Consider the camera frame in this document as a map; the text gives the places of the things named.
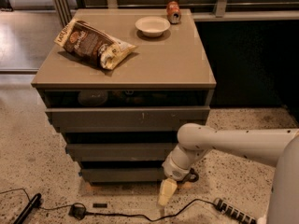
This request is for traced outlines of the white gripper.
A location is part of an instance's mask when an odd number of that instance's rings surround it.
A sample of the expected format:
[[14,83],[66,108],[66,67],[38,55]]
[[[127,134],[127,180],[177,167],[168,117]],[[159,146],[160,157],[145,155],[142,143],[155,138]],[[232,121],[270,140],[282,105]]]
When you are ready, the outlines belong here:
[[162,166],[168,178],[161,183],[158,204],[166,206],[177,190],[177,182],[196,182],[199,174],[192,168],[191,159],[184,155],[169,154]]

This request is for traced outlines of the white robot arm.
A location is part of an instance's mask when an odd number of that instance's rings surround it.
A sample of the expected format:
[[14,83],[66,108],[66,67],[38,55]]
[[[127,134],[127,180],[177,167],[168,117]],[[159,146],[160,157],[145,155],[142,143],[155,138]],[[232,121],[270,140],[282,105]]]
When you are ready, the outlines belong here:
[[163,163],[166,179],[160,187],[160,206],[169,202],[177,182],[190,178],[191,166],[217,149],[276,168],[267,213],[257,224],[298,224],[298,129],[217,131],[187,123],[179,128],[177,138],[178,144]]

